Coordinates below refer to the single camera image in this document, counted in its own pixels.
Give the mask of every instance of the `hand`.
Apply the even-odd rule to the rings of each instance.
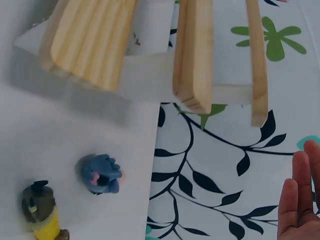
[[[311,176],[320,209],[320,147],[313,140],[293,156],[292,179],[283,184],[278,210],[278,240],[320,238],[320,218],[314,214]]]

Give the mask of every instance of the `wooden board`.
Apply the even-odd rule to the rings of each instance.
[[[60,0],[42,39],[42,66],[114,92],[137,0]]]
[[[173,93],[195,113],[210,113],[213,99],[213,0],[181,0]]]
[[[259,3],[246,0],[249,22],[252,68],[252,121],[253,127],[262,127],[268,118],[268,76],[265,57],[265,39]]]

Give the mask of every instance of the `pine wood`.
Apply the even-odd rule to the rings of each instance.
[[[39,50],[43,67],[118,88],[137,0],[60,0]]]
[[[213,99],[213,0],[181,0],[173,93],[191,111],[208,114]]]
[[[252,68],[252,120],[253,127],[262,127],[268,118],[268,75],[265,40],[259,3],[246,0],[249,22]]]

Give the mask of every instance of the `blue toy figure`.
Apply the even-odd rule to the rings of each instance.
[[[81,166],[81,178],[89,191],[95,195],[119,192],[118,178],[122,177],[120,166],[109,155],[95,155]]]

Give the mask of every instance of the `tablecloth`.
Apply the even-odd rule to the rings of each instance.
[[[320,2],[259,4],[268,119],[262,128],[251,127],[247,105],[212,105],[209,115],[197,115],[177,103],[161,104],[146,240],[277,239],[278,203],[292,155],[307,139],[320,143]],[[176,1],[169,51],[175,49],[178,14]],[[214,21],[214,81],[249,83],[245,1],[216,0]]]

